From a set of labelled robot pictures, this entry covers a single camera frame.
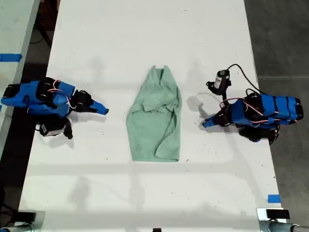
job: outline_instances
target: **gray floor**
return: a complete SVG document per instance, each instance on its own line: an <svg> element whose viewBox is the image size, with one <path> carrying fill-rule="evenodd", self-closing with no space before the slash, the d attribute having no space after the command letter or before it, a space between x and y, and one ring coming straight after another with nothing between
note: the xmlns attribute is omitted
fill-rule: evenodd
<svg viewBox="0 0 309 232"><path fill-rule="evenodd" d="M309 109L309 1L245 0L260 88L298 97ZM34 32L31 41L37 41ZM29 47L27 62L47 63L49 47ZM282 127L271 152L282 205L293 223L309 225L309 125L306 117Z"/></svg>

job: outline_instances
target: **white table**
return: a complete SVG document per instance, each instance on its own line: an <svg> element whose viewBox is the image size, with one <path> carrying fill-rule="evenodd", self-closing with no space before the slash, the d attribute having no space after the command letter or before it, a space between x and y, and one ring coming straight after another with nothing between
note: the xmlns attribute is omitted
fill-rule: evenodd
<svg viewBox="0 0 309 232"><path fill-rule="evenodd" d="M9 84L20 83L40 0L0 0L0 53L21 54L17 62L0 62L0 96ZM0 158L11 124L13 107L0 112Z"/></svg>
<svg viewBox="0 0 309 232"><path fill-rule="evenodd" d="M235 62L257 84L242 0L62 0L47 75L110 112L72 113L72 140L35 134L20 209L46 211L44 232L259 231L256 208L280 207L268 141L197 126L221 100L205 83ZM126 115L153 65L183 96L177 163L131 160Z"/></svg>

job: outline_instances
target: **blue tape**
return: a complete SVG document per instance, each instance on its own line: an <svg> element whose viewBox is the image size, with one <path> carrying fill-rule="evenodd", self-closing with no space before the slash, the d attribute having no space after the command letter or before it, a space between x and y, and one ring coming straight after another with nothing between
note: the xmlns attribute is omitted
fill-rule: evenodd
<svg viewBox="0 0 309 232"><path fill-rule="evenodd" d="M267 202L268 203L281 203L280 195L278 195L278 194L269 194Z"/></svg>
<svg viewBox="0 0 309 232"><path fill-rule="evenodd" d="M19 62L22 57L21 54L0 54L0 62Z"/></svg>

